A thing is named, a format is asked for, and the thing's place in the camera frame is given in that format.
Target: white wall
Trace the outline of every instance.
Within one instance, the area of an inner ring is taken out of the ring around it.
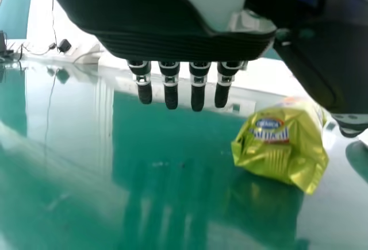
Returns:
[[[58,42],[67,39],[76,47],[83,42],[97,41],[94,36],[75,26],[56,0],[53,14]],[[41,48],[55,42],[52,30],[52,0],[30,0],[27,40]]]

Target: crumpled package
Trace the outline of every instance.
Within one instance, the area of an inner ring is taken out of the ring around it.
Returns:
[[[303,98],[256,112],[232,142],[235,165],[313,194],[328,164],[325,122],[322,108]]]

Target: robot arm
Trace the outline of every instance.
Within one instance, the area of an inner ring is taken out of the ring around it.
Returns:
[[[190,62],[200,111],[210,61],[223,107],[236,72],[273,43],[309,95],[346,137],[368,128],[368,0],[58,0],[72,22],[128,60],[143,103],[150,61],[159,61],[166,105],[177,106],[180,61]]]

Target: black cable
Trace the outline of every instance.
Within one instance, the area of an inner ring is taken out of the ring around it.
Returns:
[[[43,53],[34,53],[34,52],[31,52],[29,49],[27,49],[25,46],[23,46],[23,48],[25,48],[27,50],[27,52],[29,52],[31,55],[35,55],[35,56],[45,55],[46,53],[48,53],[51,50],[50,48],[48,48],[47,51],[45,51]]]
[[[55,36],[55,44],[56,44],[56,47],[57,47],[57,50],[58,49],[58,40],[56,39],[56,32],[55,32],[55,28],[54,28],[54,23],[55,23],[55,17],[53,16],[53,2],[54,0],[52,0],[52,9],[51,9],[51,14],[52,14],[52,30],[53,30],[53,35]]]
[[[45,143],[44,143],[44,156],[45,157],[47,155],[47,133],[48,133],[48,126],[49,126],[49,115],[50,115],[50,107],[51,107],[51,98],[52,98],[53,88],[55,87],[56,74],[58,73],[58,71],[59,71],[59,69],[56,70],[55,75],[53,76],[50,97],[48,98],[47,115],[46,115],[46,132],[45,132]]]

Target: glossy surface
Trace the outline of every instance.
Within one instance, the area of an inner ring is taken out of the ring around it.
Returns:
[[[0,249],[368,248],[368,151],[336,128],[304,196],[235,168],[233,113],[144,106],[118,71],[68,66],[52,90],[55,68],[23,67],[0,75]]]

